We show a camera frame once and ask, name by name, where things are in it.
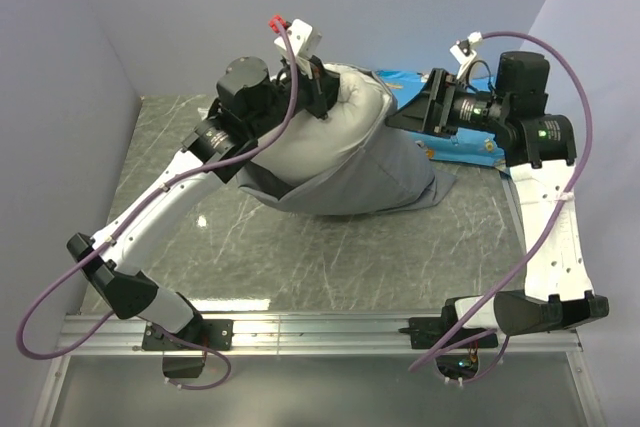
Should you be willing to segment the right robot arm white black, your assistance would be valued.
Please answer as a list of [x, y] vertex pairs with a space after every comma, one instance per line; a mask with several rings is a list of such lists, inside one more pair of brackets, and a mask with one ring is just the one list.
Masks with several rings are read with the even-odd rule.
[[495, 84], [470, 92], [443, 69], [386, 121], [391, 128], [452, 137], [460, 129], [493, 135], [515, 187], [527, 254], [521, 290], [446, 301], [436, 344], [460, 347], [475, 332], [508, 336], [575, 328], [605, 318], [609, 301], [594, 291], [581, 252], [572, 178], [578, 174], [570, 120], [546, 113], [550, 65], [535, 52], [500, 56]]

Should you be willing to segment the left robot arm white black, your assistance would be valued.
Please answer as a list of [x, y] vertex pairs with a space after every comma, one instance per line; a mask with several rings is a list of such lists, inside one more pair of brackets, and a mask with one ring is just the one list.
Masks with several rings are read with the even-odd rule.
[[145, 257], [168, 228], [227, 184], [249, 162], [261, 137], [287, 114], [324, 120], [338, 99], [340, 76], [317, 57], [311, 71], [283, 65], [276, 77], [257, 57], [234, 60], [216, 85], [207, 117], [183, 140], [159, 178], [113, 222], [67, 243], [91, 286], [120, 319], [158, 325], [179, 349], [204, 342], [201, 314], [181, 294], [143, 272]]

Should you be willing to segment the white pillow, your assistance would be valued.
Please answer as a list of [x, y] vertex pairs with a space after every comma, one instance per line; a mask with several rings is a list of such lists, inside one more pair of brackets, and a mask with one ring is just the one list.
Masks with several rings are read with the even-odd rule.
[[259, 140], [274, 143], [253, 162], [291, 186], [347, 160], [391, 105], [391, 94], [372, 74], [345, 64], [329, 63], [327, 69], [340, 76], [338, 99], [328, 117], [320, 120], [302, 111], [280, 137], [271, 131]]

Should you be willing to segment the grey pillowcase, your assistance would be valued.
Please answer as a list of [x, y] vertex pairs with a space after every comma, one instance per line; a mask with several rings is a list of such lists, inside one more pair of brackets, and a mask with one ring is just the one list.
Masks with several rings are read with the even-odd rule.
[[453, 187], [454, 175], [438, 170], [427, 154], [402, 130], [385, 125], [397, 110], [391, 105], [369, 137], [339, 166], [291, 186], [251, 160], [237, 174], [238, 187], [282, 212], [351, 216], [428, 208]]

